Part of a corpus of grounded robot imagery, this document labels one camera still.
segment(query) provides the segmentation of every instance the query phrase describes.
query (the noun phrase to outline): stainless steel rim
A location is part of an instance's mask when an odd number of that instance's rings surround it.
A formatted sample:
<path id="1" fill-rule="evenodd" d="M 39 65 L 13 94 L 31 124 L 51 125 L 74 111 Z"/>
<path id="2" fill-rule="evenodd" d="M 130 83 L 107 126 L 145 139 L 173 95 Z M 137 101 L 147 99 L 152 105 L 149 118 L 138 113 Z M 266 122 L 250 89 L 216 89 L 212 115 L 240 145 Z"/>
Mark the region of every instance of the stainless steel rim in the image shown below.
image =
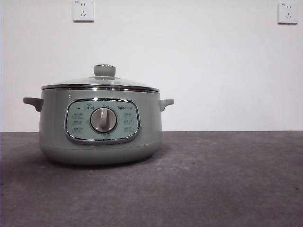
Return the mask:
<path id="1" fill-rule="evenodd" d="M 154 93 L 154 94 L 160 94 L 159 90 L 152 91 L 152 90 L 145 90 L 145 89 L 135 89 L 135 88 L 121 88 L 121 87 L 54 87 L 54 88 L 44 88 L 42 87 L 42 90 L 48 90 L 48 89 L 56 89 L 56 90 L 69 90 L 69 91 L 83 91 L 83 90 L 89 90 L 89 91 L 132 91 L 132 92 L 147 92 L 147 93 Z"/>
<path id="2" fill-rule="evenodd" d="M 115 88 L 115 89 L 127 89 L 127 90 L 142 90 L 142 91 L 155 91 L 158 89 L 153 87 L 141 87 L 141 86 L 123 86 L 123 85 L 92 85 L 92 84 L 54 84 L 41 87 L 42 90 L 54 89 L 54 88 L 76 88 L 81 90 L 82 88 Z"/>

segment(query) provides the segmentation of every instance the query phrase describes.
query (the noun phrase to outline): pot body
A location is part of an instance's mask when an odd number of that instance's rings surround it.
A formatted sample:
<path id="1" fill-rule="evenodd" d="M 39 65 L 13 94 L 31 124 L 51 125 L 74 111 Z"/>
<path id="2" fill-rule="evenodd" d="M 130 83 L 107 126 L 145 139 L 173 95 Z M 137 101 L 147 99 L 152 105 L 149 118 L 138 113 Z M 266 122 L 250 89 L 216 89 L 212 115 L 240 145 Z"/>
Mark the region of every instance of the pot body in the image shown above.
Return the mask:
<path id="1" fill-rule="evenodd" d="M 161 144 L 161 109 L 156 92 L 68 89 L 42 90 L 40 114 L 41 151 L 54 161 L 78 165 L 104 165 L 134 161 L 151 156 Z M 140 127 L 131 141 L 111 144 L 73 140 L 66 130 L 67 110 L 83 99 L 128 100 L 135 104 Z"/>

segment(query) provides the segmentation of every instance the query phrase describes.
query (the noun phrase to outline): white wall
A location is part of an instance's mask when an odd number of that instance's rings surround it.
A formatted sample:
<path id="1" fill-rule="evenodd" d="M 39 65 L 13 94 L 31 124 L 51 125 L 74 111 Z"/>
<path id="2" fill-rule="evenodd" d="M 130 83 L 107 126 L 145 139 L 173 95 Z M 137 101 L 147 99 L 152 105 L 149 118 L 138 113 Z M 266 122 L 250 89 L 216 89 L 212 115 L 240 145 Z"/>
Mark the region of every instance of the white wall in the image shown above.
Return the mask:
<path id="1" fill-rule="evenodd" d="M 303 130 L 303 1 L 296 26 L 276 12 L 276 0 L 95 0 L 95 22 L 73 23 L 71 0 L 2 0 L 1 130 L 38 131 L 22 98 L 98 63 L 175 99 L 164 131 Z"/>

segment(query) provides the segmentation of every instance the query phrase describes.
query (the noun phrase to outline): glass lid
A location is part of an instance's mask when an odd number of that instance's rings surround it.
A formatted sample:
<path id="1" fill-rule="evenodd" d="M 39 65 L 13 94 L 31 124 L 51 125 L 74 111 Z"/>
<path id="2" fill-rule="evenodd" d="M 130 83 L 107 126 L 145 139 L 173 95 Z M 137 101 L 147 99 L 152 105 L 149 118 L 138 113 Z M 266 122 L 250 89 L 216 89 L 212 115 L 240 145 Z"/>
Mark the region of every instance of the glass lid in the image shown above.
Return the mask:
<path id="1" fill-rule="evenodd" d="M 95 65 L 94 74 L 94 77 L 67 80 L 61 83 L 43 86 L 41 87 L 41 89 L 45 90 L 54 88 L 116 88 L 123 90 L 138 89 L 159 92 L 158 89 L 149 87 L 145 84 L 115 77 L 116 68 L 112 65 Z"/>

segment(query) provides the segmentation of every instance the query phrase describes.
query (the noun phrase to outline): pot base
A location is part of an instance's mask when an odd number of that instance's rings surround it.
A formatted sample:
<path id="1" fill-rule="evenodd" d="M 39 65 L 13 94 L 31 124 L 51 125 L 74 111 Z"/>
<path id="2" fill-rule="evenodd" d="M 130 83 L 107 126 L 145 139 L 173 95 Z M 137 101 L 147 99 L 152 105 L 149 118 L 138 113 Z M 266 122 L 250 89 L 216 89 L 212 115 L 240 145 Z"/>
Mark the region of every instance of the pot base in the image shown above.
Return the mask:
<path id="1" fill-rule="evenodd" d="M 41 151 L 50 160 L 74 165 L 109 165 L 136 161 L 151 156 L 161 142 L 111 149 L 59 149 L 41 146 Z"/>

